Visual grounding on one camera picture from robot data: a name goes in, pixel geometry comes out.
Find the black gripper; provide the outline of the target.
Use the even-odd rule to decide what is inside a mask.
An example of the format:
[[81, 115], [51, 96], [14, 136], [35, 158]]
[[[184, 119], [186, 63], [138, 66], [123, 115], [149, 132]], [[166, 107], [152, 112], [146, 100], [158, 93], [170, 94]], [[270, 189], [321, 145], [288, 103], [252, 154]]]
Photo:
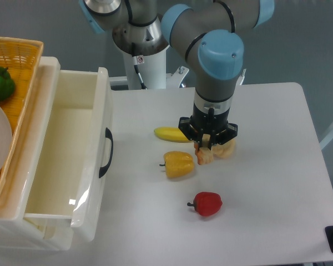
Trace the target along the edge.
[[216, 144], [223, 145], [238, 135], [238, 125], [228, 122], [229, 110], [216, 114], [211, 107], [206, 112], [201, 111], [195, 104], [191, 117], [181, 117], [178, 128], [189, 139], [198, 143], [198, 148], [204, 147], [204, 135], [208, 134], [208, 149]]

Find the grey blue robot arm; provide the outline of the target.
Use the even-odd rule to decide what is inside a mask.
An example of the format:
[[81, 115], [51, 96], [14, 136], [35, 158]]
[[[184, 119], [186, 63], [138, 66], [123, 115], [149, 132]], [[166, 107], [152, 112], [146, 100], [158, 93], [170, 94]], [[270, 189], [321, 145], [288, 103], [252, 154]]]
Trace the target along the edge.
[[238, 134], [228, 122], [243, 70], [240, 32], [268, 21], [274, 1], [213, 1], [201, 11], [176, 4], [164, 14], [156, 1], [80, 1], [97, 33], [112, 31], [123, 53], [130, 89], [166, 86], [165, 52], [173, 48], [196, 74], [193, 113], [179, 129], [197, 148], [223, 145]]

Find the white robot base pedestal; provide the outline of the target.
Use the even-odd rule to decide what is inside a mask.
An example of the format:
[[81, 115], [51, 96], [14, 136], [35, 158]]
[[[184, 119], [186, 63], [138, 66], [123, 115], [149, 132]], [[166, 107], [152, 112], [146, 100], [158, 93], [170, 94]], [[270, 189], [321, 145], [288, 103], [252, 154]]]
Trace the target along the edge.
[[123, 55], [129, 90], [183, 88], [189, 68], [180, 66], [174, 73], [167, 73], [167, 50], [160, 27], [161, 16], [148, 25], [131, 23], [113, 29], [115, 46]]

